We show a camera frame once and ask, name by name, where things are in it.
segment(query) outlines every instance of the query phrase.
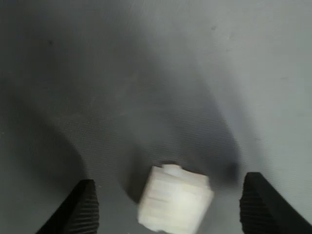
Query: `gray surface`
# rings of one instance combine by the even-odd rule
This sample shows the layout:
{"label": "gray surface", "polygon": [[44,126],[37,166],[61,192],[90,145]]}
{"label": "gray surface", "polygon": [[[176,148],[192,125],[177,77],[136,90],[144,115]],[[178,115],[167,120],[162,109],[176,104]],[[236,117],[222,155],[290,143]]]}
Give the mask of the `gray surface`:
{"label": "gray surface", "polygon": [[0,232],[34,233],[91,177],[100,234],[150,233],[125,178],[167,160],[211,177],[200,233],[241,233],[250,170],[311,222],[310,13],[290,0],[1,1]]}

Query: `white block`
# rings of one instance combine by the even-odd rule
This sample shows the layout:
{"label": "white block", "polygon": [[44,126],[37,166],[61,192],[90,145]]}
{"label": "white block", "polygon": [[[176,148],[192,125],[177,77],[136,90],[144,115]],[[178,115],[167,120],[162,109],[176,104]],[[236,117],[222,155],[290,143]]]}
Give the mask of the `white block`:
{"label": "white block", "polygon": [[170,234],[195,234],[214,193],[208,177],[177,165],[153,167],[142,195],[138,222]]}

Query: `white cube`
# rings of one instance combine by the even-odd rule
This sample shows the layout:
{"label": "white cube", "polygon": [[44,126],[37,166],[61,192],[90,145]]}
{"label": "white cube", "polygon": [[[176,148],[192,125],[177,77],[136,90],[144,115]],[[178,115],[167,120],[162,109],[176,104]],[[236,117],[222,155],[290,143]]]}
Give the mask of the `white cube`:
{"label": "white cube", "polygon": [[195,234],[214,193],[208,177],[177,165],[153,167],[142,195],[138,222],[170,234]]}

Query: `gray background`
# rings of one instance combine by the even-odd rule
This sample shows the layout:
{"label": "gray background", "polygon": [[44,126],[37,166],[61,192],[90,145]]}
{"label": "gray background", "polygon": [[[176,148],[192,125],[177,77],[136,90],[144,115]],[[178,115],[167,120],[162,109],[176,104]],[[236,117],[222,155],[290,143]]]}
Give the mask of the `gray background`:
{"label": "gray background", "polygon": [[89,177],[99,234],[151,233],[126,180],[164,161],[211,178],[200,233],[242,233],[246,171],[312,222],[311,20],[308,0],[0,1],[0,232]]}

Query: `ribbed rubber pad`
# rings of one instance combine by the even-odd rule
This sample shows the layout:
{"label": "ribbed rubber pad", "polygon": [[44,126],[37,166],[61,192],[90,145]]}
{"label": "ribbed rubber pad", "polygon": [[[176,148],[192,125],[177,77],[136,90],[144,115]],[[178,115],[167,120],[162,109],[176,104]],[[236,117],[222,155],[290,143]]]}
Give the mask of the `ribbed rubber pad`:
{"label": "ribbed rubber pad", "polygon": [[82,180],[37,234],[96,234],[99,208],[93,180]]}
{"label": "ribbed rubber pad", "polygon": [[246,176],[240,199],[240,222],[245,234],[279,234],[280,227],[264,204],[260,193]]}
{"label": "ribbed rubber pad", "polygon": [[312,226],[261,173],[247,173],[240,199],[245,234],[311,234]]}

